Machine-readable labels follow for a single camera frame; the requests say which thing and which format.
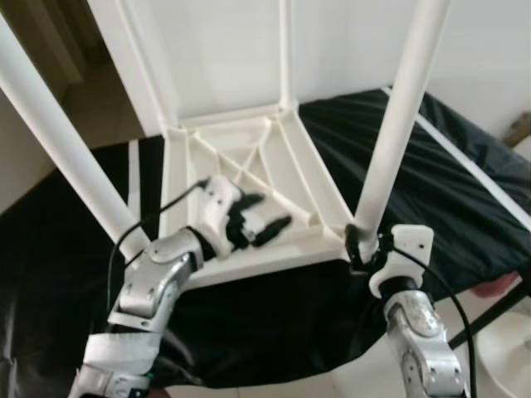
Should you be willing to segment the white plastic table top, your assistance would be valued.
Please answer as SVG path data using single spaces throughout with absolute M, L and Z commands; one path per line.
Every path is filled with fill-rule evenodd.
M 277 217 L 292 217 L 269 244 L 205 262 L 187 288 L 348 258 L 343 231 L 353 222 L 352 212 L 296 111 L 268 105 L 183 119 L 178 125 L 164 136 L 160 236 L 196 223 L 206 179 L 216 174 L 243 193 L 265 196 L 244 212 L 249 232 Z

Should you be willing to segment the white plastic table leg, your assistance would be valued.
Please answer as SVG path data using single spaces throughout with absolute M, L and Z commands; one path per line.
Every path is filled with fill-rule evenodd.
M 295 8 L 292 0 L 278 0 L 278 106 L 285 110 L 297 109 L 295 73 L 293 72 L 293 31 Z
M 435 63 L 451 1 L 417 1 L 353 220 L 360 244 L 372 244 L 377 239 Z
M 129 39 L 130 52 L 132 52 L 132 57 L 138 70 L 143 75 L 145 94 L 149 97 L 149 102 L 151 102 L 155 110 L 159 132 L 163 136 L 168 136 L 170 130 L 177 129 L 179 125 L 171 115 L 164 89 L 155 75 L 148 48 L 145 46 L 147 42 L 144 41 L 143 35 L 141 35 L 143 32 L 140 29 L 138 18 L 135 11 L 133 11 L 130 0 L 115 1 L 120 23 Z
M 0 14 L 0 90 L 114 245 L 132 258 L 149 238 Z

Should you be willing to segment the brown fuzzy object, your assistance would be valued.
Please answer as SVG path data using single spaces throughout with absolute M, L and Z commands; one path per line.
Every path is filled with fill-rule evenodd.
M 524 111 L 507 129 L 502 136 L 502 143 L 509 148 L 515 148 L 530 136 L 531 114 Z

